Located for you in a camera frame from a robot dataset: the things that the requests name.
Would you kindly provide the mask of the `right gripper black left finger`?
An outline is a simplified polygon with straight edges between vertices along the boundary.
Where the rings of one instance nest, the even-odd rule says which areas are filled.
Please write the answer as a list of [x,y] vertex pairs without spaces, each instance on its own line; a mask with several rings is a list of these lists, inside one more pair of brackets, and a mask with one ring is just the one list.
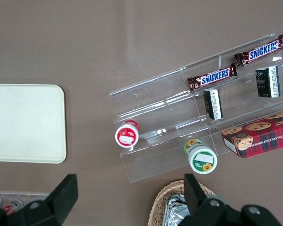
[[0,226],[61,226],[77,199],[76,174],[49,195],[0,193]]

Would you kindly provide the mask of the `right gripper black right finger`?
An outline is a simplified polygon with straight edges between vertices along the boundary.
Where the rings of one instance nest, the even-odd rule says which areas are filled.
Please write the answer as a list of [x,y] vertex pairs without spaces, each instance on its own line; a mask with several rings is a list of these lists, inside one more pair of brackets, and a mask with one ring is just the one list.
[[184,175],[184,197],[190,212],[181,226],[280,226],[266,208],[245,205],[237,211],[217,196],[208,198],[193,174]]

